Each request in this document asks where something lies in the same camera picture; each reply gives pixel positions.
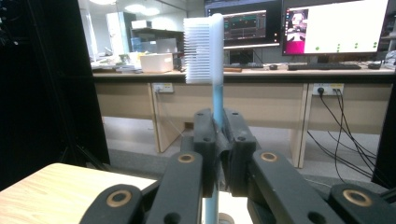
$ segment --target ceiling light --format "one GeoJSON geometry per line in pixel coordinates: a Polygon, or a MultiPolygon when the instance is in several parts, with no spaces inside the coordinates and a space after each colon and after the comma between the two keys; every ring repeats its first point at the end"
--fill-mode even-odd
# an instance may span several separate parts
{"type": "Polygon", "coordinates": [[[132,12],[132,13],[137,13],[146,10],[146,8],[142,5],[139,4],[133,4],[129,5],[128,7],[125,8],[126,10],[132,12]]]}
{"type": "Polygon", "coordinates": [[[160,14],[160,10],[158,10],[155,7],[146,8],[146,10],[142,11],[142,14],[145,16],[155,16],[155,15],[160,14]]]}
{"type": "Polygon", "coordinates": [[[117,0],[90,0],[90,1],[99,5],[110,5],[110,4],[115,4],[117,2],[117,0]]]}

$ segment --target computer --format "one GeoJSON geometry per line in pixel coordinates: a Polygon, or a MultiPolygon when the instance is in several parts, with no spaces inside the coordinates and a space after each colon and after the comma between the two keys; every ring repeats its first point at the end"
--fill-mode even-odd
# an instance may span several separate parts
{"type": "Polygon", "coordinates": [[[332,55],[376,54],[388,0],[310,2],[285,7],[283,55],[318,56],[318,63],[327,63],[332,55]]]}
{"type": "Polygon", "coordinates": [[[257,67],[254,49],[278,47],[281,38],[281,0],[216,1],[205,6],[206,16],[220,13],[224,18],[225,66],[257,67]]]}

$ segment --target electrical socket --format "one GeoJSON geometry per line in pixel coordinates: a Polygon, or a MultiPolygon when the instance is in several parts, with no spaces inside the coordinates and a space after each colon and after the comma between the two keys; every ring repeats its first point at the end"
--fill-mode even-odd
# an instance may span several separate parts
{"type": "Polygon", "coordinates": [[[339,90],[338,94],[344,93],[344,83],[314,83],[314,89],[312,95],[320,95],[318,92],[319,88],[323,88],[323,95],[337,95],[335,90],[339,90]]]}
{"type": "Polygon", "coordinates": [[[156,92],[174,92],[172,83],[153,83],[156,92]]]}

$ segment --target black cable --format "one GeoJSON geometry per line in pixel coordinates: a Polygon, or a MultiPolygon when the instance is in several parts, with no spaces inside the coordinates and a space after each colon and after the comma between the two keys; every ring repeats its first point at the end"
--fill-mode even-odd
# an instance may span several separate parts
{"type": "MultiPolygon", "coordinates": [[[[338,92],[340,92],[341,101],[342,101],[342,104],[344,104],[344,97],[343,97],[343,94],[341,93],[340,90],[336,90],[336,91],[335,91],[335,94],[337,95],[338,104],[340,104],[340,98],[339,98],[338,92]]],[[[345,117],[344,108],[343,108],[343,107],[341,108],[341,112],[342,112],[342,114],[343,114],[343,120],[344,120],[345,123],[346,123],[346,128],[347,128],[347,130],[348,130],[349,136],[351,137],[352,142],[355,144],[356,149],[357,149],[358,151],[359,151],[359,149],[360,149],[360,150],[361,150],[361,154],[362,154],[373,166],[375,166],[375,165],[373,164],[373,162],[370,161],[370,159],[367,157],[367,155],[363,152],[363,150],[362,150],[362,148],[361,148],[361,144],[359,144],[358,141],[352,136],[352,132],[350,131],[349,126],[348,126],[348,124],[347,124],[347,118],[345,117]]]]}
{"type": "MultiPolygon", "coordinates": [[[[327,131],[327,133],[329,134],[329,136],[330,136],[334,141],[337,141],[337,139],[335,139],[335,137],[332,136],[332,134],[331,134],[329,131],[327,131]]],[[[341,142],[340,142],[340,145],[343,146],[343,147],[345,147],[345,148],[347,148],[347,149],[349,149],[349,150],[351,150],[351,151],[360,153],[358,150],[356,150],[356,149],[354,149],[354,148],[352,148],[352,147],[348,147],[348,146],[346,146],[345,144],[343,144],[343,143],[341,143],[341,142]]],[[[368,155],[368,157],[370,157],[371,159],[376,159],[376,156],[370,156],[370,155],[368,155]]]]}
{"type": "MultiPolygon", "coordinates": [[[[341,111],[342,111],[342,113],[341,113],[341,127],[343,127],[343,116],[344,116],[344,102],[343,102],[343,104],[342,105],[340,105],[341,106],[341,111]]],[[[339,134],[338,134],[338,139],[337,139],[337,145],[336,145],[336,147],[335,147],[335,151],[334,151],[334,166],[335,166],[335,171],[337,172],[337,174],[338,174],[338,177],[340,177],[340,179],[341,179],[341,181],[343,181],[344,183],[345,183],[345,181],[344,181],[344,179],[340,176],[340,174],[338,173],[338,167],[337,167],[337,152],[338,152],[338,146],[340,145],[340,138],[341,138],[341,132],[343,131],[343,129],[340,127],[340,132],[339,132],[339,134]]]]}
{"type": "MultiPolygon", "coordinates": [[[[344,97],[343,97],[343,94],[341,93],[341,91],[340,90],[338,90],[339,92],[340,92],[340,95],[341,95],[341,100],[344,102],[344,97]]],[[[344,116],[344,120],[345,120],[345,122],[346,122],[346,127],[347,127],[347,129],[348,129],[348,131],[349,131],[349,134],[352,136],[352,133],[351,133],[351,131],[349,130],[349,127],[347,126],[347,118],[344,116]]],[[[384,186],[386,186],[387,188],[389,188],[389,185],[387,184],[387,183],[389,183],[389,180],[386,178],[386,176],[384,175],[384,173],[382,173],[382,171],[380,170],[380,169],[378,169],[378,167],[376,167],[375,166],[375,164],[372,162],[372,161],[370,161],[370,159],[368,158],[368,156],[363,152],[363,150],[361,149],[361,144],[359,144],[359,142],[358,141],[356,141],[356,139],[355,138],[353,138],[353,142],[355,143],[355,146],[357,147],[357,150],[361,150],[361,154],[367,159],[367,161],[369,161],[373,166],[374,166],[374,168],[386,179],[386,181],[384,181],[384,180],[382,180],[380,177],[379,177],[379,175],[377,175],[375,172],[374,172],[374,170],[372,170],[372,172],[373,172],[373,175],[374,176],[376,176],[377,178],[378,178],[378,180],[379,181],[381,181],[383,184],[384,184],[384,186]]]]}
{"type": "MultiPolygon", "coordinates": [[[[14,4],[14,6],[16,5],[17,8],[21,9],[21,3],[20,3],[19,1],[16,1],[16,0],[8,0],[7,2],[10,3],[11,5],[14,4]]],[[[16,21],[16,20],[18,20],[21,16],[22,16],[22,12],[21,12],[19,15],[15,16],[15,17],[13,17],[13,18],[11,18],[11,19],[7,18],[6,20],[3,20],[3,22],[16,21]]]]}
{"type": "Polygon", "coordinates": [[[6,32],[0,29],[0,47],[5,46],[7,42],[8,42],[8,37],[6,32]]]}
{"type": "Polygon", "coordinates": [[[14,37],[12,36],[11,32],[8,30],[7,26],[4,23],[0,23],[0,32],[2,32],[2,36],[1,37],[1,42],[3,44],[3,46],[9,45],[9,44],[14,44],[14,45],[18,45],[18,42],[16,42],[14,40],[14,37]]]}
{"type": "MultiPolygon", "coordinates": [[[[348,127],[348,125],[347,125],[347,119],[346,119],[346,117],[345,117],[345,115],[343,116],[343,119],[346,121],[346,127],[348,128],[348,130],[346,130],[341,124],[340,124],[340,122],[338,121],[338,119],[335,117],[335,115],[334,115],[334,113],[330,110],[330,108],[327,106],[327,104],[324,102],[324,100],[323,100],[323,98],[322,98],[322,96],[323,96],[323,91],[320,93],[319,92],[319,96],[320,96],[320,100],[321,100],[321,102],[325,105],[325,107],[328,109],[328,111],[330,112],[330,114],[332,115],[332,117],[334,118],[334,120],[335,120],[335,122],[340,126],[340,128],[346,133],[346,135],[352,140],[352,142],[354,143],[354,145],[355,145],[355,147],[357,148],[357,150],[361,150],[361,148],[359,147],[359,145],[357,144],[357,141],[355,140],[355,138],[353,138],[353,136],[352,136],[352,133],[351,133],[351,131],[349,130],[349,127],[348,127]]],[[[379,178],[379,176],[378,175],[376,175],[375,174],[375,172],[374,172],[374,169],[367,163],[367,161],[363,158],[363,156],[364,157],[366,157],[366,159],[374,166],[374,168],[376,168],[376,166],[372,163],[372,161],[370,161],[368,158],[367,158],[367,156],[364,154],[364,152],[362,152],[362,150],[361,150],[361,153],[359,153],[359,155],[361,156],[361,159],[363,160],[363,162],[367,165],[367,167],[370,169],[370,171],[373,173],[373,175],[375,175],[375,176],[377,176],[377,178],[378,178],[378,180],[380,180],[385,186],[387,186],[387,188],[389,187],[389,185],[385,182],[385,181],[383,181],[381,178],[379,178]]]]}
{"type": "MultiPolygon", "coordinates": [[[[322,146],[322,145],[314,138],[314,136],[311,134],[311,132],[308,131],[308,134],[309,134],[309,136],[311,136],[311,138],[314,140],[314,142],[318,145],[318,147],[319,147],[325,154],[327,154],[327,155],[330,156],[331,158],[334,157],[334,154],[333,154],[332,152],[330,152],[329,149],[327,149],[326,147],[322,146]]],[[[349,161],[347,161],[347,160],[345,160],[345,159],[343,159],[343,158],[341,158],[341,157],[339,157],[339,156],[337,156],[337,160],[339,160],[341,163],[343,163],[343,164],[346,165],[347,167],[349,167],[349,168],[355,170],[356,172],[360,173],[361,175],[364,175],[364,176],[366,176],[366,177],[368,177],[368,178],[371,178],[371,174],[370,174],[370,173],[368,173],[368,172],[365,171],[365,170],[362,170],[361,168],[359,168],[358,166],[354,165],[353,163],[351,163],[351,162],[349,162],[349,161]]]]}
{"type": "MultiPolygon", "coordinates": [[[[334,118],[335,122],[337,122],[338,126],[340,126],[340,128],[346,133],[346,135],[349,136],[349,138],[353,139],[352,141],[354,142],[354,138],[353,136],[350,134],[350,132],[347,132],[347,130],[340,124],[340,122],[338,121],[338,119],[335,117],[334,113],[330,110],[330,108],[327,106],[327,104],[324,102],[323,98],[320,97],[320,100],[322,101],[322,103],[326,106],[326,108],[329,110],[330,114],[332,114],[332,117],[334,118]]],[[[361,156],[361,158],[363,159],[364,163],[367,165],[367,167],[373,172],[374,170],[370,167],[370,165],[367,163],[367,161],[363,158],[363,156],[359,153],[359,155],[361,156]]]]}

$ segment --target light wood tabletop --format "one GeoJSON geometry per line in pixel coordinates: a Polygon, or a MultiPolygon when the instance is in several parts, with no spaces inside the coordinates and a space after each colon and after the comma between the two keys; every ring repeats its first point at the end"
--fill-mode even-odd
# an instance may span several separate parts
{"type": "Polygon", "coordinates": [[[0,192],[0,223],[79,223],[96,196],[154,180],[54,163],[0,192]]]}

